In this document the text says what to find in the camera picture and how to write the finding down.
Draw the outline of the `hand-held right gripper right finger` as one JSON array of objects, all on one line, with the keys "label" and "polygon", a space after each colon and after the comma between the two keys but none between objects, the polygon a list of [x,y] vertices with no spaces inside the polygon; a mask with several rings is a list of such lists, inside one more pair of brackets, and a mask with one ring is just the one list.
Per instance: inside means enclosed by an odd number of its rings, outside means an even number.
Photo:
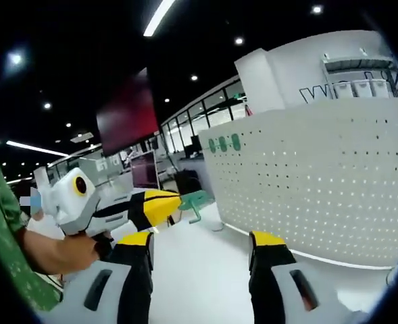
[{"label": "hand-held right gripper right finger", "polygon": [[282,238],[249,232],[249,293],[255,323],[362,323],[313,267],[295,260]]}]

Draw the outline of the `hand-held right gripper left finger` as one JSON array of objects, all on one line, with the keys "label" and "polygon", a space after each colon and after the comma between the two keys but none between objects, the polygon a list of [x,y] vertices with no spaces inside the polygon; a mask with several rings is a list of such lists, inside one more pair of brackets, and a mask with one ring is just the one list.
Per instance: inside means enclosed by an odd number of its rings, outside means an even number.
[{"label": "hand-held right gripper left finger", "polygon": [[148,323],[153,292],[152,232],[125,236],[64,288],[49,323]]}]

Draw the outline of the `person's left hand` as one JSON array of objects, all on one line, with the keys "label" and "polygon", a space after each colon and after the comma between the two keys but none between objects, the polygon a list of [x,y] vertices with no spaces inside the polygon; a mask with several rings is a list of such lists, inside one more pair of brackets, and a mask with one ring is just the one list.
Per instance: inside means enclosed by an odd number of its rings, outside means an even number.
[{"label": "person's left hand", "polygon": [[85,270],[99,260],[95,245],[96,241],[84,234],[56,240],[52,254],[53,272],[67,274]]}]

